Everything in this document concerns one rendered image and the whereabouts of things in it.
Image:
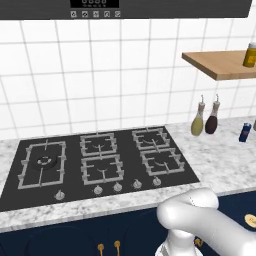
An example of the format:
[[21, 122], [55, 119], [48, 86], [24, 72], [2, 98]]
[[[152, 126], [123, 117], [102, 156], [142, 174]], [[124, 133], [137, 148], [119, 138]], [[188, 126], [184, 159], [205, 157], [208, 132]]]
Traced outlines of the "dark vinegar bottle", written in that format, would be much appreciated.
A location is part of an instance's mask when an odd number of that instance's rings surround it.
[[205, 124], [205, 132], [207, 134], [213, 134], [218, 126], [218, 109], [220, 106], [219, 97], [216, 97], [216, 100], [213, 102], [213, 107], [210, 116], [208, 117], [206, 124]]

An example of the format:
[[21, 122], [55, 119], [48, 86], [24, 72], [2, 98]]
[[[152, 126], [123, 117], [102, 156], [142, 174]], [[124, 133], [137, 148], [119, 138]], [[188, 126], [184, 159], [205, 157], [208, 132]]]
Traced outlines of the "dark range hood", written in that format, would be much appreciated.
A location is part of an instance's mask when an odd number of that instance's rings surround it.
[[252, 0], [0, 0], [0, 20], [247, 18]]

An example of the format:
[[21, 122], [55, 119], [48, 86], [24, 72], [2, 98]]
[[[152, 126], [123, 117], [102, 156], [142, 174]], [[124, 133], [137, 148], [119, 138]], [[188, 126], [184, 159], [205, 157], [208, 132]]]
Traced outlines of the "black gas hob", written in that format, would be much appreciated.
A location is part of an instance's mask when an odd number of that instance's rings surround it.
[[[161, 180], [154, 186], [153, 179]], [[133, 187], [138, 179], [140, 189]], [[164, 126], [22, 140], [0, 212], [197, 183], [199, 179]], [[122, 185], [120, 192], [113, 186]], [[103, 188], [100, 195], [94, 188]], [[62, 190], [65, 198], [55, 199]]]

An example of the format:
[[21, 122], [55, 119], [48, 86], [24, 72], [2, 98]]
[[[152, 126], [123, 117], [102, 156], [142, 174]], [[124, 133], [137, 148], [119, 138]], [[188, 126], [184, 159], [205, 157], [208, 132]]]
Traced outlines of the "navy drawer front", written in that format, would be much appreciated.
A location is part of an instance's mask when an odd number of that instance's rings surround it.
[[220, 234], [242, 239], [256, 237], [256, 228], [245, 222], [247, 214], [256, 217], [256, 191], [221, 195], [218, 199], [218, 210], [222, 213]]

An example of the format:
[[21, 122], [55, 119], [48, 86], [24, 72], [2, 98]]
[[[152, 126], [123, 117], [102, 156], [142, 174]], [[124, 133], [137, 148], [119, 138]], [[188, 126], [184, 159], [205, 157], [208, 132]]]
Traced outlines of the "gold oval drawer knob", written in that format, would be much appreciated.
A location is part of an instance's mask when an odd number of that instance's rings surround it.
[[252, 214], [246, 214], [244, 216], [245, 222], [252, 228], [256, 228], [256, 216]]

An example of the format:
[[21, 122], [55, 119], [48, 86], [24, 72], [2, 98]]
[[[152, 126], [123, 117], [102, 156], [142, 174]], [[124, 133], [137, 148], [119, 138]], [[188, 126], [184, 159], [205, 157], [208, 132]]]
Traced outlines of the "navy cupboard door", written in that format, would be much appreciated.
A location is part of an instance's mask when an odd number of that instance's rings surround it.
[[155, 256], [166, 236], [155, 208], [115, 214], [109, 220], [109, 239], [121, 242], [120, 256]]
[[107, 227], [79, 220], [0, 233], [0, 256], [99, 256], [108, 243]]

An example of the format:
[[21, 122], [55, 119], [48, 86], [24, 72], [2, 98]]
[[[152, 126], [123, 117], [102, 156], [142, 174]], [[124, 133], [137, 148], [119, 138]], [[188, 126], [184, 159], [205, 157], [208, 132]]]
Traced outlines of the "wooden wall shelf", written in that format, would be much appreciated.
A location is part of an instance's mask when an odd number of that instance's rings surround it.
[[216, 81], [256, 78], [256, 65], [244, 67], [245, 51], [187, 52], [182, 58]]

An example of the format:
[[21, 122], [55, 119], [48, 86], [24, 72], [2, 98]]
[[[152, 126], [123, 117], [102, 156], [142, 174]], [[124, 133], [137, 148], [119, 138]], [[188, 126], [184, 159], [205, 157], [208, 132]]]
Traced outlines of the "yellow jar with white lid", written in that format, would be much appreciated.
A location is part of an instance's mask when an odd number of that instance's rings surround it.
[[248, 45], [244, 61], [243, 61], [243, 66], [244, 67], [253, 67], [256, 63], [256, 43], [251, 42]]

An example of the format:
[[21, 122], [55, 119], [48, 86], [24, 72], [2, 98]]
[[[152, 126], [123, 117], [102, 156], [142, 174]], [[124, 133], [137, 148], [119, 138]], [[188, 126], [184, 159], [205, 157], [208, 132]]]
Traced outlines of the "yellow oil bottle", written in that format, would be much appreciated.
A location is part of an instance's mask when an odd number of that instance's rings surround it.
[[198, 103], [197, 114], [191, 124], [191, 134], [199, 136], [203, 130], [203, 112], [205, 108], [204, 97], [201, 97], [201, 101]]

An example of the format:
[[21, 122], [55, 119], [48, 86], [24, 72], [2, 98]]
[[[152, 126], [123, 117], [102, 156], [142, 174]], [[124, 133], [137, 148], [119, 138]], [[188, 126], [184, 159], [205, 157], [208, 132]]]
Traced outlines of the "blue can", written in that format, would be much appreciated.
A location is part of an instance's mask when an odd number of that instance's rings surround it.
[[243, 128], [242, 128], [240, 136], [239, 136], [240, 142], [245, 142], [247, 140], [247, 137], [250, 133], [251, 127], [252, 127], [252, 125], [250, 123], [245, 123], [243, 125]]

